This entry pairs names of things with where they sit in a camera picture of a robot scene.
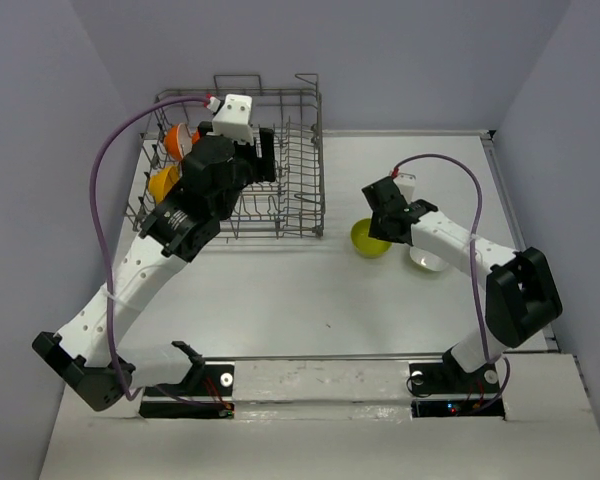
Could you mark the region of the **lime green bowl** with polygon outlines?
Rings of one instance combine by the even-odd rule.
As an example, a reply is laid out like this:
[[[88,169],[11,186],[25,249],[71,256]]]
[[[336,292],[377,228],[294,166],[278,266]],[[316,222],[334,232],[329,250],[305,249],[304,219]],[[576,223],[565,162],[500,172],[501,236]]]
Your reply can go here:
[[[354,250],[360,256],[369,259],[376,259],[389,251],[391,248],[391,243],[370,237],[370,226],[370,218],[364,218],[357,221],[351,227],[350,240]]]

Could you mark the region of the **white bowl orange outside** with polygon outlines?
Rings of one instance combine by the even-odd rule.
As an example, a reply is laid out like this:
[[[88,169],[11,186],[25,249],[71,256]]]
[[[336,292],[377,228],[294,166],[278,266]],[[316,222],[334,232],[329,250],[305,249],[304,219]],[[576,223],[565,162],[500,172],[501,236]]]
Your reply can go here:
[[[171,159],[181,162],[190,153],[193,134],[186,123],[179,123],[169,129],[163,139],[163,146]]]

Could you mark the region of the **yellow bowl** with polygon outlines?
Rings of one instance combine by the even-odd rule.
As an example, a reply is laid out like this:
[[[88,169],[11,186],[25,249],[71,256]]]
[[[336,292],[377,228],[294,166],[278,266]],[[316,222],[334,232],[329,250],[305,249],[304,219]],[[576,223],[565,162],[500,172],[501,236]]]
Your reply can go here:
[[[176,165],[163,168],[151,176],[148,181],[148,191],[156,204],[161,203],[180,179],[180,170]]]

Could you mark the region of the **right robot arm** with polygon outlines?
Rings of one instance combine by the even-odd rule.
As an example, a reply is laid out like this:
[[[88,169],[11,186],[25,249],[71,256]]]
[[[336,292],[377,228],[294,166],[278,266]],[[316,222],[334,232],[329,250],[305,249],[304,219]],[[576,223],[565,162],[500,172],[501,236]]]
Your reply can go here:
[[[409,202],[390,177],[362,189],[372,211],[369,236],[429,252],[467,274],[484,292],[483,322],[443,355],[442,384],[462,392],[477,370],[543,330],[563,312],[547,261],[538,249],[515,251],[449,219],[433,204]]]

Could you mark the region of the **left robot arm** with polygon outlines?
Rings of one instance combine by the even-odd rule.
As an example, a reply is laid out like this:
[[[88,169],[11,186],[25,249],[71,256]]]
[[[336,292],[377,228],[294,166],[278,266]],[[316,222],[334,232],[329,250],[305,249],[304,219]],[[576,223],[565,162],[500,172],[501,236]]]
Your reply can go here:
[[[155,295],[220,233],[242,191],[276,179],[272,129],[260,129],[247,143],[213,133],[208,122],[198,130],[174,184],[116,270],[71,321],[33,341],[34,351],[96,412],[146,387],[189,395],[205,378],[204,358],[183,341],[124,355],[116,350]]]

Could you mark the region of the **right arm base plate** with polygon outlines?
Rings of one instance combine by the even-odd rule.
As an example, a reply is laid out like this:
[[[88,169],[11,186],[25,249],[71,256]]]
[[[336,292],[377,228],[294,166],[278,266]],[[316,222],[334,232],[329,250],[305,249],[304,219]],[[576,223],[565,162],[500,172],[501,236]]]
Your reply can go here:
[[[493,366],[458,377],[441,362],[411,363],[405,386],[415,419],[505,417],[503,401],[494,400],[500,382]]]

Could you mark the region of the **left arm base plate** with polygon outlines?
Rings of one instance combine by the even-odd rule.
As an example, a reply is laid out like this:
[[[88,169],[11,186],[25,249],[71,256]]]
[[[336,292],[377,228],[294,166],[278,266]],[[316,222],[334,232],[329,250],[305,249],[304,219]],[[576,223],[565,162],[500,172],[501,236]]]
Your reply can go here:
[[[234,381],[234,363],[207,363],[195,385],[147,388],[141,398],[139,415],[145,419],[232,419]]]

